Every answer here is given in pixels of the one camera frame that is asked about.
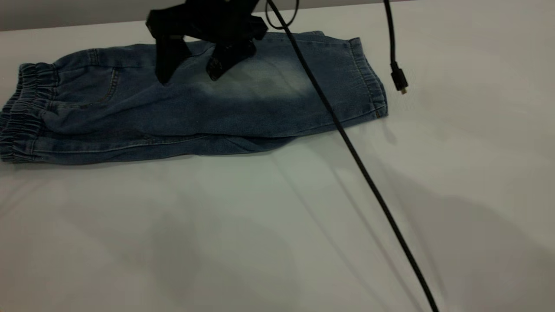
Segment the white surface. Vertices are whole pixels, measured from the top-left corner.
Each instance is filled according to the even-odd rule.
[[[303,10],[293,30],[362,37],[390,116],[348,133],[442,311],[552,311],[555,2],[393,10],[406,96],[380,4]],[[0,33],[0,100],[22,62],[151,41],[142,22]],[[429,311],[337,133],[251,156],[0,170],[4,312]]]

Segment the denim jeans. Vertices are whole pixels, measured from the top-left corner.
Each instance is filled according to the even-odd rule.
[[[295,38],[345,127],[387,115],[384,88],[358,38]],[[23,64],[0,114],[0,157],[86,164],[253,153],[334,130],[286,35],[268,33],[255,44],[254,57],[216,82],[205,71],[214,44],[204,41],[188,43],[193,56],[167,85],[154,74],[153,45]]]

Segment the folded jeans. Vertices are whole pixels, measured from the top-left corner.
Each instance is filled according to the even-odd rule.
[[[358,38],[294,36],[344,127],[387,115]],[[153,45],[23,64],[0,114],[0,157],[87,164],[253,153],[335,129],[287,36],[268,33],[255,44],[254,57],[216,82],[205,71],[214,44],[204,41],[188,43],[193,56],[167,85],[154,74]]]

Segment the cable plug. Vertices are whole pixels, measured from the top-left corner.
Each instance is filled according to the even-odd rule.
[[[397,62],[391,63],[391,77],[393,78],[393,83],[395,83],[395,88],[397,91],[401,91],[402,94],[407,93],[408,82],[403,70],[399,68]]]

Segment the seam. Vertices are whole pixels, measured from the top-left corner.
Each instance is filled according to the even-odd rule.
[[[141,143],[141,144],[134,144],[134,145],[124,146],[124,147],[110,148],[110,149],[104,149],[104,150],[75,150],[75,151],[65,150],[65,151],[61,151],[61,152],[54,152],[54,151],[51,151],[51,150],[36,150],[35,152],[49,153],[49,154],[87,154],[87,153],[105,153],[105,152],[113,152],[113,151],[116,151],[116,150],[122,150],[122,149],[133,148],[133,147],[158,146],[158,145],[169,145],[169,144],[185,143],[185,142],[189,142],[189,141],[194,141],[194,140],[198,140],[198,139],[203,139],[203,138],[206,138],[206,137],[209,137],[209,136],[211,136],[211,135],[210,135],[210,134],[207,134],[207,135],[204,135],[204,136],[202,136],[202,137],[193,138],[193,139],[187,139],[187,140],[180,140],[180,141],[176,141],[176,142],[161,142],[161,143],[156,143],[156,144]]]
[[[382,109],[382,108],[384,108],[384,107],[386,107],[386,106],[387,106],[387,105],[384,104],[384,105],[382,105],[382,106],[380,106],[380,107],[377,107],[377,108],[374,108],[374,109],[368,111],[367,113],[364,113],[364,114],[362,114],[362,115],[358,115],[357,117],[345,119],[345,120],[339,121],[339,122],[340,122],[341,124],[344,123],[344,122],[349,122],[349,121],[351,121],[351,120],[360,118],[360,117],[362,117],[362,116],[369,115],[369,114],[371,114],[371,113],[373,113],[373,112],[375,112],[375,111],[377,111],[377,110],[379,110],[379,109]],[[308,130],[318,129],[318,128],[321,128],[321,127],[327,127],[327,126],[330,126],[330,125],[335,125],[335,123],[328,123],[328,124],[319,125],[319,126],[317,126],[317,127],[313,127],[313,128],[309,128],[309,129],[304,129],[304,130],[302,130],[302,131],[297,131],[297,132],[295,132],[295,133],[293,133],[293,134],[291,134],[291,135],[288,135],[288,136],[286,136],[286,137],[276,137],[276,138],[295,137],[298,133],[305,132],[305,131],[308,131]]]
[[[110,78],[110,87],[108,89],[108,92],[102,99],[96,101],[96,103],[102,103],[106,100],[110,100],[114,95],[115,90],[118,88],[118,82],[119,82],[119,70],[114,68],[112,70],[112,77]]]
[[[119,77],[120,77],[120,73],[118,68],[113,68],[108,91],[106,92],[106,95],[104,95],[100,100],[97,100],[95,102],[89,102],[86,104],[62,104],[61,107],[62,108],[84,108],[94,104],[102,104],[107,100],[110,100],[114,96],[115,91],[118,88]]]
[[[372,91],[370,91],[370,86],[368,85],[368,83],[366,83],[366,80],[364,79],[364,75],[362,74],[362,69],[360,68],[360,66],[356,62],[356,57],[355,57],[355,53],[352,50],[351,41],[349,41],[349,52],[351,52],[353,64],[355,65],[356,69],[359,70],[360,79],[362,80],[362,83],[366,86],[366,90],[368,91],[368,102],[370,102],[370,104],[372,106],[374,106],[374,101],[372,100],[372,98],[373,98]]]
[[[245,151],[245,152],[251,152],[251,153],[253,152],[252,150],[246,149],[246,148],[240,146],[239,144],[233,142],[232,140],[230,140],[230,139],[228,139],[228,138],[226,138],[226,137],[224,137],[224,139],[225,139],[226,141],[228,141],[229,143],[235,145],[235,146],[238,147],[239,149]]]

